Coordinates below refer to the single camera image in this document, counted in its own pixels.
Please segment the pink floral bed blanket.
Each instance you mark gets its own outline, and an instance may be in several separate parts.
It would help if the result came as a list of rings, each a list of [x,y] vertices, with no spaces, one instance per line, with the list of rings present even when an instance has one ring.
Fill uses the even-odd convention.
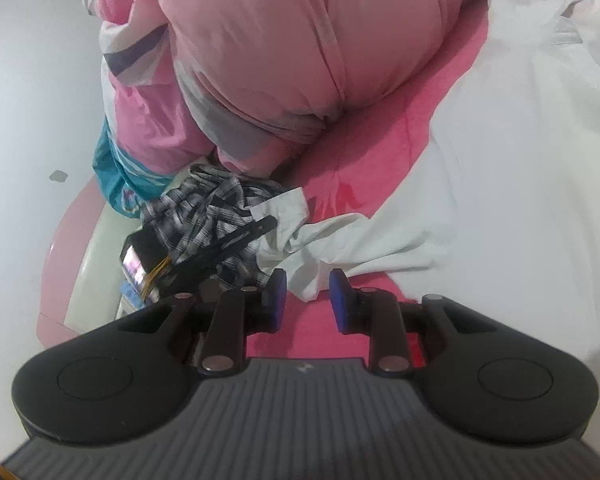
[[[487,13],[486,0],[465,6],[423,70],[385,99],[347,115],[294,163],[286,181],[302,188],[311,221],[348,212],[371,216],[404,179],[427,144],[434,110],[486,39]],[[338,333],[327,294],[308,304],[289,296],[280,331],[251,336],[247,352],[256,358],[365,358],[368,342]]]

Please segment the teal patterned cloth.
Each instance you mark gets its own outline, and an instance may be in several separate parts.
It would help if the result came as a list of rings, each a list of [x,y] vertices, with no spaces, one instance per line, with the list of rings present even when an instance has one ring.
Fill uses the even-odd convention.
[[[143,203],[158,197],[175,177],[157,174],[119,148],[107,119],[102,123],[92,168],[106,202],[128,218],[138,218]]]

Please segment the white garment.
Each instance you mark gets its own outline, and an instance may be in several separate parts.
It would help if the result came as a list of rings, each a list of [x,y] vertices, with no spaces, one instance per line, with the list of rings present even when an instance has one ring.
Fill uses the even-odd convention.
[[[332,269],[385,272],[573,354],[600,385],[600,0],[490,0],[488,20],[379,210],[310,223],[302,192],[268,200],[257,262],[304,301]],[[600,452],[600,404],[585,439]]]

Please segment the black white plaid shirt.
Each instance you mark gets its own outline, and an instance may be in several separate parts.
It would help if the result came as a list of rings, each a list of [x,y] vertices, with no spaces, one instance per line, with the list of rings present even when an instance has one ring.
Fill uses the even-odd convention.
[[[195,164],[176,188],[148,200],[142,226],[157,235],[174,263],[182,263],[254,221],[251,209],[285,191],[279,183]]]

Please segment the pink grey quilt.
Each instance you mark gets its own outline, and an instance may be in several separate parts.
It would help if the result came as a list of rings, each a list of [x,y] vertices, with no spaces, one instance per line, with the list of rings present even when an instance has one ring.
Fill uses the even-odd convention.
[[[83,0],[105,136],[147,178],[217,154],[267,176],[417,74],[471,0]]]

